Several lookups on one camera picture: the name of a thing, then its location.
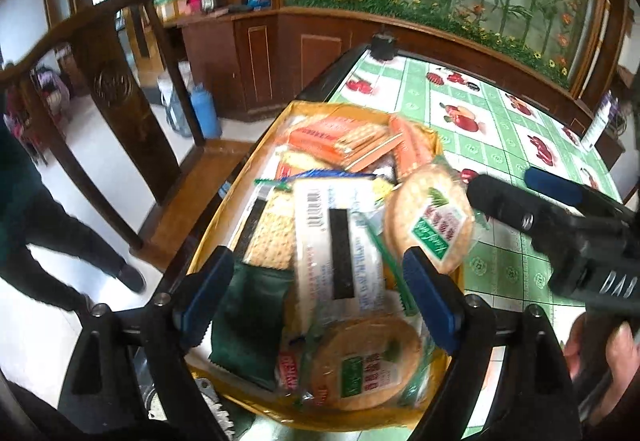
white bottle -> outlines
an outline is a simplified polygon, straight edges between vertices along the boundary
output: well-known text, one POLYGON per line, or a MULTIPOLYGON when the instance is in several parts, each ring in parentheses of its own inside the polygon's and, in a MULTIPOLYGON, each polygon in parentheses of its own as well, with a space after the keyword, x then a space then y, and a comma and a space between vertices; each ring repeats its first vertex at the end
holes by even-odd
POLYGON ((584 148, 585 151, 590 151, 593 146, 596 144, 598 138, 604 131, 604 129, 609 125, 609 122, 613 119, 616 112, 618 111, 618 99, 614 98, 611 95, 611 91, 607 91, 604 93, 602 100, 600 100, 600 105, 598 106, 598 110, 593 116, 593 121, 587 129, 587 132, 584 133, 580 144, 584 148))

tile floor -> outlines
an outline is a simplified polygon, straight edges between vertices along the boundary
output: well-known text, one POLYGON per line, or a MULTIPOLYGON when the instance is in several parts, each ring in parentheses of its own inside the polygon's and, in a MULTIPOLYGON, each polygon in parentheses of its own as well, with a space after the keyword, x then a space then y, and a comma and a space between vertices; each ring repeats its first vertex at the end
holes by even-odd
MULTIPOLYGON (((163 108, 154 106, 154 114, 178 161, 182 160, 193 140, 182 138, 171 130, 163 108)), ((255 141, 271 121, 245 124, 222 119, 223 138, 255 141)), ((66 136, 76 158, 101 192, 133 229, 140 228, 153 203, 151 192, 89 98, 74 101, 73 119, 66 129, 66 136)), ((67 212, 90 225, 122 256, 129 258, 127 244, 98 215, 53 158, 50 158, 49 166, 40 167, 40 172, 44 184, 67 212)), ((147 280, 147 290, 139 296, 78 259, 39 247, 32 247, 31 251, 55 277, 88 293, 95 301, 108 303, 114 310, 144 304, 161 278, 151 265, 132 260, 147 280)), ((66 365, 80 331, 78 319, 72 313, 23 296, 1 279, 0 315, 2 371, 7 378, 53 406, 57 405, 66 365)))

dark pants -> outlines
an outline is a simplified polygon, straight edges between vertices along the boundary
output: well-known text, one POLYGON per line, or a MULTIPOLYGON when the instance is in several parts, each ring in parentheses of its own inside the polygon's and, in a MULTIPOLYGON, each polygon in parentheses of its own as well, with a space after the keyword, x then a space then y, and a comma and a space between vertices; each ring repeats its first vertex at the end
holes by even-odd
POLYGON ((67 311, 86 305, 84 297, 44 271, 27 244, 78 257, 111 277, 116 277, 125 263, 100 235, 67 214, 44 187, 17 223, 14 237, 15 247, 0 265, 0 277, 26 296, 67 311))

basket of snacks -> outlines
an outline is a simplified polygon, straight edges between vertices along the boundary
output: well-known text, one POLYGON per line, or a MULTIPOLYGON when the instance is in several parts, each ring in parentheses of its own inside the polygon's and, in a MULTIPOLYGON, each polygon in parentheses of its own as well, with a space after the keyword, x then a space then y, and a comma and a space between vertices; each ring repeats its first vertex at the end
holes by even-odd
POLYGON ((478 224, 435 131, 348 104, 293 102, 264 135, 190 266, 216 246, 234 277, 194 374, 288 426, 415 426, 447 367, 402 280, 420 246, 457 269, 478 224))

blue water jug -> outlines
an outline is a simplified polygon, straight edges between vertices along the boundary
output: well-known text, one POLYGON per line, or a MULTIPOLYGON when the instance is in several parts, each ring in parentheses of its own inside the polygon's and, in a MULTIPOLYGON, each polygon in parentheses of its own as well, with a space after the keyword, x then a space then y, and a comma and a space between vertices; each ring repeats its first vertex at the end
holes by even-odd
POLYGON ((218 115, 216 114, 213 96, 202 84, 196 85, 191 92, 191 104, 196 112, 204 137, 219 138, 222 136, 222 128, 220 128, 220 121, 218 121, 218 115))

